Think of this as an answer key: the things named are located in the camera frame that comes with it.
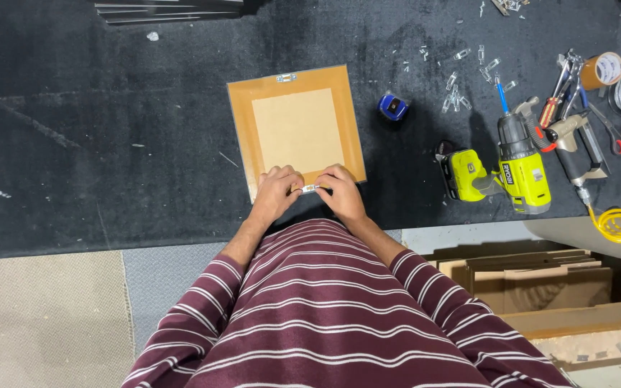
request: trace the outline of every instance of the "maroon striped shirt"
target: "maroon striped shirt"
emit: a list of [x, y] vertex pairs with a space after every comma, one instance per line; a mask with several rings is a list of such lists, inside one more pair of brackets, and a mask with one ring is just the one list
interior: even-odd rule
[[218, 255], [160, 321], [124, 388], [569, 387], [482, 301], [405, 250], [385, 265], [340, 224]]

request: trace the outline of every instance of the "stack of cardboard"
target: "stack of cardboard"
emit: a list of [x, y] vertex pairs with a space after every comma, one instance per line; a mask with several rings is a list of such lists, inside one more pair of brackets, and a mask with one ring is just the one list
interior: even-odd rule
[[468, 260], [431, 261], [494, 313], [522, 313], [610, 302], [612, 270], [591, 252], [569, 249]]
[[97, 13], [112, 26], [193, 22], [240, 17], [244, 0], [113, 0], [96, 3]]

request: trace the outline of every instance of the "frame backing board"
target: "frame backing board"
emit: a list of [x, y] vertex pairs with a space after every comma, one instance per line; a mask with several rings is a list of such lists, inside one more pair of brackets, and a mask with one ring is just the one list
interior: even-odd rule
[[280, 77], [227, 85], [250, 201], [273, 166], [292, 165], [306, 185], [335, 163], [366, 180], [346, 66]]

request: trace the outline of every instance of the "hand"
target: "hand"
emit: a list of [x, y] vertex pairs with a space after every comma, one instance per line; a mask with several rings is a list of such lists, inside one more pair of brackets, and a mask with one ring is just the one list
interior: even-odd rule
[[325, 168], [315, 180], [315, 186], [320, 184], [329, 186], [332, 189], [332, 195], [322, 187], [315, 189], [315, 192], [345, 225], [367, 217], [356, 183], [344, 167], [334, 165]]
[[[289, 193], [293, 185], [297, 189]], [[248, 219], [261, 223], [267, 229], [296, 202], [303, 186], [304, 178], [292, 166], [272, 167], [270, 172], [258, 177], [258, 194]]]

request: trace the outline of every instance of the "packing tape roll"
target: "packing tape roll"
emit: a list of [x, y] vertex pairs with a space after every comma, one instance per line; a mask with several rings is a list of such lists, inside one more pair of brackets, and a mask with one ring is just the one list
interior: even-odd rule
[[621, 58], [614, 52], [605, 52], [586, 60], [581, 70], [584, 89], [592, 91], [616, 84], [621, 79]]

